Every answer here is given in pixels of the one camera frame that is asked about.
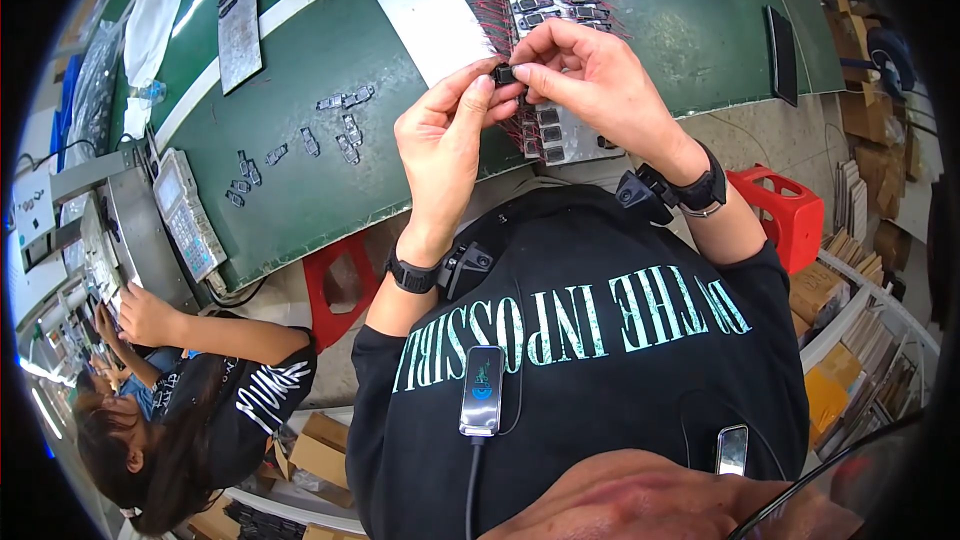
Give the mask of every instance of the red stool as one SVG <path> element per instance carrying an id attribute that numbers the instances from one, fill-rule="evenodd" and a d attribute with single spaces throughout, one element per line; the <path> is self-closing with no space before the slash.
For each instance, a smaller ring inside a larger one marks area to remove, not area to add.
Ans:
<path id="1" fill-rule="evenodd" d="M 773 190 L 755 184 L 764 178 L 773 182 Z M 820 196 L 759 162 L 746 171 L 727 171 L 726 179 L 748 204 L 773 218 L 761 219 L 760 224 L 776 246 L 776 254 L 787 275 L 816 260 L 824 228 L 824 201 Z M 784 190 L 795 196 L 783 194 Z"/>
<path id="2" fill-rule="evenodd" d="M 310 297 L 313 335 L 317 338 L 318 354 L 339 341 L 347 330 L 351 329 L 360 314 L 374 302 L 374 295 L 377 294 L 380 282 L 363 245 L 365 235 L 364 232 L 348 235 L 330 246 L 303 257 L 303 275 L 306 277 L 306 292 Z M 349 253 L 350 258 L 353 259 L 363 293 L 353 310 L 334 313 L 330 310 L 327 297 L 324 295 L 324 276 L 333 262 L 344 253 Z"/>

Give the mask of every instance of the glasses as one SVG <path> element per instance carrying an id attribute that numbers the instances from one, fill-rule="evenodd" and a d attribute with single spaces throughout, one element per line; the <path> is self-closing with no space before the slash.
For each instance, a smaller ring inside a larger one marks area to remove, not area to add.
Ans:
<path id="1" fill-rule="evenodd" d="M 837 452 L 742 522 L 726 540 L 845 540 L 871 514 L 916 438 L 923 412 Z"/>

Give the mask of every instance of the person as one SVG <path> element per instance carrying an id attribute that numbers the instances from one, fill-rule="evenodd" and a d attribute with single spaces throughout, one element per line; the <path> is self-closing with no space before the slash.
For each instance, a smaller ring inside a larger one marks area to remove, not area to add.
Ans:
<path id="1" fill-rule="evenodd" d="M 161 346 L 145 357 L 140 356 L 129 344 L 117 337 L 113 319 L 103 303 L 94 309 L 93 326 L 126 369 L 118 371 L 115 365 L 107 365 L 99 355 L 93 354 L 89 363 L 95 375 L 86 371 L 80 372 L 78 388 L 105 395 L 130 395 L 139 405 L 140 413 L 149 420 L 154 410 L 153 386 L 160 376 L 173 371 L 181 351 L 172 346 Z M 146 383 L 138 377 L 135 370 L 144 377 Z"/>
<path id="2" fill-rule="evenodd" d="M 798 478 L 808 448 L 774 246 L 733 186 L 680 205 L 694 251 L 605 189 L 543 175 L 456 234 L 481 128 L 515 114 L 524 86 L 674 189 L 716 180 L 618 37 L 551 18 L 511 54 L 518 83 L 495 87 L 497 62 L 453 73 L 393 127 L 413 208 L 388 261 L 406 269 L 387 275 L 353 347 L 346 472 L 360 521 L 374 540 L 724 537 Z M 492 266 L 460 296 L 407 281 L 472 243 Z M 478 345 L 505 357 L 482 453 L 459 426 Z M 713 475 L 718 433 L 740 424 L 745 476 Z"/>
<path id="3" fill-rule="evenodd" d="M 317 365 L 310 330 L 221 313 L 182 313 L 130 282 L 118 340 L 201 354 L 152 382 L 148 418 L 133 395 L 83 393 L 74 405 L 80 459 L 103 496 L 140 534 L 165 534 L 253 474 L 273 433 L 306 398 Z"/>

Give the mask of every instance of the concrete floor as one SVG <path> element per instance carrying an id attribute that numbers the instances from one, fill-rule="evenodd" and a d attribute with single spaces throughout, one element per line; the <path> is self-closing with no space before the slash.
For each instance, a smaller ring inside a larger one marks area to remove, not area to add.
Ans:
<path id="1" fill-rule="evenodd" d="M 726 170 L 740 171 L 754 163 L 762 163 L 808 187 L 823 200 L 826 213 L 823 232 L 832 231 L 834 170 L 838 162 L 850 159 L 847 140 L 840 131 L 843 125 L 835 94 L 801 96 L 796 109 L 782 100 L 767 100 L 690 116 L 679 123 L 688 134 L 707 145 Z M 516 183 L 516 176 L 507 174 L 481 183 L 483 187 L 478 192 L 502 196 Z M 375 268 L 385 261 L 387 251 L 407 218 L 408 214 L 404 213 L 367 231 L 367 253 Z M 670 227 L 690 241 L 681 217 L 677 217 Z M 303 268 L 294 263 L 270 276 L 260 294 L 238 313 L 285 325 L 309 327 Z M 302 405 L 304 408 L 340 407 L 353 403 L 357 382 L 351 351 L 363 319 L 361 316 L 336 344 L 320 354 L 317 376 Z"/>

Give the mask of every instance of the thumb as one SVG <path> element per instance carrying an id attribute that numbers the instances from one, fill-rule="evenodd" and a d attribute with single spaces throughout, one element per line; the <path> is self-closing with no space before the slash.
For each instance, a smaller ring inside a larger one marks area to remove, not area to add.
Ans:
<path id="1" fill-rule="evenodd" d="M 582 94 L 583 82 L 540 63 L 514 65 L 512 72 L 514 78 L 536 90 L 540 96 L 562 105 L 576 104 L 577 97 Z"/>
<path id="2" fill-rule="evenodd" d="M 450 123 L 449 131 L 453 132 L 452 137 L 459 140 L 476 138 L 479 141 L 487 109 L 494 97 L 494 85 L 494 78 L 484 73 L 467 86 L 460 97 L 457 114 Z"/>

